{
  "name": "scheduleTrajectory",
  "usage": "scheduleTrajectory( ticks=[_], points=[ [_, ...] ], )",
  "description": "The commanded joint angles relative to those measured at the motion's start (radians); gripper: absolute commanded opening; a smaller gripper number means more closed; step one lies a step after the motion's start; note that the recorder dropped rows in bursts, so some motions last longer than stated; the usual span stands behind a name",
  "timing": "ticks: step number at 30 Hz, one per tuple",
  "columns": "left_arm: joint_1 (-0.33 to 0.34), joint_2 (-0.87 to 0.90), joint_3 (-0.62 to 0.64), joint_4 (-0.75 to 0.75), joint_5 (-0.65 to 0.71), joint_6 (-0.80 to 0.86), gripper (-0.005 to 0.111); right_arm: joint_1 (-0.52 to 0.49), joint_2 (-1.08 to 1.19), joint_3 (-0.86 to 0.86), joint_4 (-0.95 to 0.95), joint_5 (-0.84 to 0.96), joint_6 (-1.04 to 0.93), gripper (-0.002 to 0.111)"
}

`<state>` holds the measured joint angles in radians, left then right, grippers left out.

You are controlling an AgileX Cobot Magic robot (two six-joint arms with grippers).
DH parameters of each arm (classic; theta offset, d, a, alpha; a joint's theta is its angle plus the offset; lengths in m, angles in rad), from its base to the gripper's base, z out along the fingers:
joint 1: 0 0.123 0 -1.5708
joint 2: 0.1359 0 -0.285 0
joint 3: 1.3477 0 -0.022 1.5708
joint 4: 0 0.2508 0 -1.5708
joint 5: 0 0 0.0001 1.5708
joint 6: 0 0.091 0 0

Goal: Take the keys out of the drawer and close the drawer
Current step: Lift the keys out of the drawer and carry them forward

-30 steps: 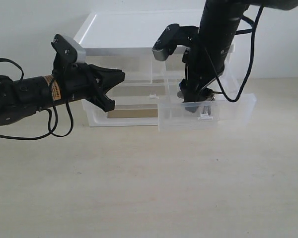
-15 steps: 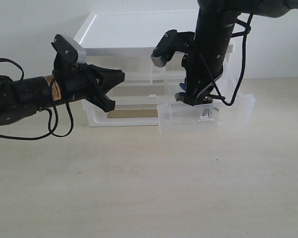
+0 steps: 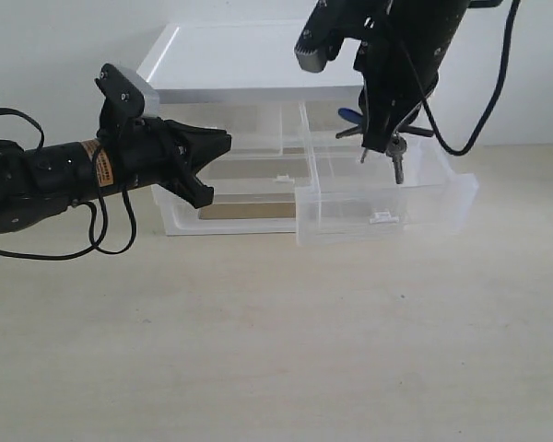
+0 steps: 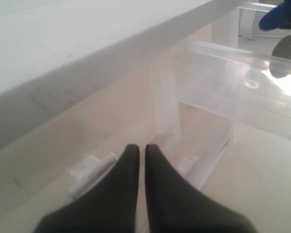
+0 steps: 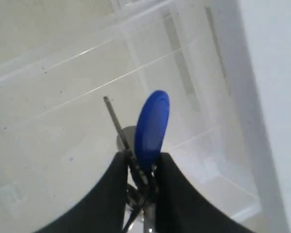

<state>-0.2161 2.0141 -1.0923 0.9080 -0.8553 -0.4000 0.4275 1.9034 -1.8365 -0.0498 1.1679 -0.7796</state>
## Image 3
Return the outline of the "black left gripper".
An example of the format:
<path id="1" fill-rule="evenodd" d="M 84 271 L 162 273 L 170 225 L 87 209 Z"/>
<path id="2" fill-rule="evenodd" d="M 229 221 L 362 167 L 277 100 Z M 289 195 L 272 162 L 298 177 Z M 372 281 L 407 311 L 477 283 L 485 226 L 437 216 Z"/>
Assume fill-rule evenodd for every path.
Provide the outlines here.
<path id="1" fill-rule="evenodd" d="M 191 169 L 203 169 L 231 150 L 224 129 L 156 118 L 101 117 L 94 152 L 98 189 L 158 184 L 192 207 L 213 203 L 214 189 Z"/>

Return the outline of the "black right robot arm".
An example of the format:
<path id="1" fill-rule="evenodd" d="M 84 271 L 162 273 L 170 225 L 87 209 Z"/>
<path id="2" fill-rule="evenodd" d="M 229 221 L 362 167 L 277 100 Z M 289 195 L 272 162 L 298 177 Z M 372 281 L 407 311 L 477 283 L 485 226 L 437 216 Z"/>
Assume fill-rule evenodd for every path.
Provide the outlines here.
<path id="1" fill-rule="evenodd" d="M 467 1 L 393 1 L 374 18 L 373 34 L 355 68 L 362 73 L 362 146 L 384 152 L 402 123 L 438 84 L 441 62 Z"/>

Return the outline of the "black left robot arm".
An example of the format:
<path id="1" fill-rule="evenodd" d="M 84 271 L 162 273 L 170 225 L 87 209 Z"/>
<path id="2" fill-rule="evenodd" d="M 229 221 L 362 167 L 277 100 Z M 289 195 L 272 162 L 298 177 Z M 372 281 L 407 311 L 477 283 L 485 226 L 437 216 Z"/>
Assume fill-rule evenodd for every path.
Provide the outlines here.
<path id="1" fill-rule="evenodd" d="M 24 150 L 0 143 L 0 234 L 17 232 L 99 197 L 159 185 L 194 208 L 212 204 L 198 173 L 231 149 L 227 131 L 139 119 L 84 142 Z"/>

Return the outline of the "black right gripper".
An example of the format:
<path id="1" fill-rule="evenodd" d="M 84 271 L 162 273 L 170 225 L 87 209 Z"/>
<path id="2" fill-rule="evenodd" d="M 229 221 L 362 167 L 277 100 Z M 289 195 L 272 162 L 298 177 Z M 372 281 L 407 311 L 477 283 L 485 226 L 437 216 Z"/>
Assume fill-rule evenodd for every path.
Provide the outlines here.
<path id="1" fill-rule="evenodd" d="M 437 86 L 438 44 L 363 41 L 354 69 L 363 78 L 359 93 L 361 146 L 379 152 L 403 122 L 417 118 L 421 98 Z"/>

